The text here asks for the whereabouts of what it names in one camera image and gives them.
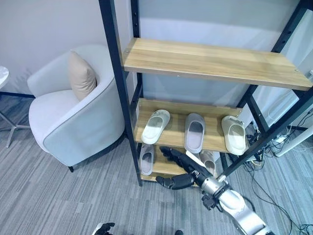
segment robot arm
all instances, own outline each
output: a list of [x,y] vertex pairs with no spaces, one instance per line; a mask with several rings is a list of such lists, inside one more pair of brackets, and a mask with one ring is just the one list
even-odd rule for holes
[[204,192],[202,202],[209,210],[217,205],[233,220],[236,228],[244,235],[274,235],[263,220],[247,207],[243,197],[232,190],[225,181],[219,182],[192,153],[183,154],[169,147],[160,147],[163,155],[183,167],[187,174],[156,180],[169,189],[182,189],[196,183]]

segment wall baseboard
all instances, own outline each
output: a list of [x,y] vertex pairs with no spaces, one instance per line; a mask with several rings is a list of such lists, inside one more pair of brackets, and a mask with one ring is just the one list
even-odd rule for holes
[[11,92],[0,92],[0,95],[11,95],[11,96],[19,96],[19,97],[26,97],[26,98],[35,98],[32,94],[22,94],[22,93],[11,93]]

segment beige pillow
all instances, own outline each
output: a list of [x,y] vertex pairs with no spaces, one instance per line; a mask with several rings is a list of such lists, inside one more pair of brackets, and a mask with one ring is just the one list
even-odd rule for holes
[[69,55],[68,78],[79,101],[89,95],[97,86],[95,72],[75,51],[71,51]]

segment shelf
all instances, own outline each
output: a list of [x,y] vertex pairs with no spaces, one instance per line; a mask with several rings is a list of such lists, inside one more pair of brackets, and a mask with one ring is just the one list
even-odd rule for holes
[[190,113],[198,113],[204,118],[206,124],[202,148],[217,152],[228,152],[221,126],[222,118],[227,115],[237,117],[242,111],[240,108],[173,103],[143,98],[139,99],[138,105],[139,117],[134,129],[136,142],[142,142],[141,134],[151,114],[158,109],[165,109],[170,112],[171,119],[156,144],[184,148],[186,117]]
[[302,91],[313,85],[284,55],[274,52],[135,38],[123,61],[125,71]]
[[[168,161],[160,151],[159,146],[154,145],[155,148],[155,161],[153,164],[152,174],[149,176],[141,175],[141,179],[147,181],[156,181],[156,176],[162,176],[163,178],[170,178],[175,175],[186,174],[186,171],[178,166],[175,162]],[[180,152],[185,152],[183,148],[175,148]]]

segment armchair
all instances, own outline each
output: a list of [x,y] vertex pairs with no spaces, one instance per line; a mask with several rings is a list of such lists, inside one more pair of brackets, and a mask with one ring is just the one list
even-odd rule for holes
[[38,145],[73,171],[72,166],[115,142],[124,118],[109,50],[102,45],[74,49],[94,69],[97,87],[79,101],[67,77],[69,52],[56,58],[27,81],[36,97],[29,124]]

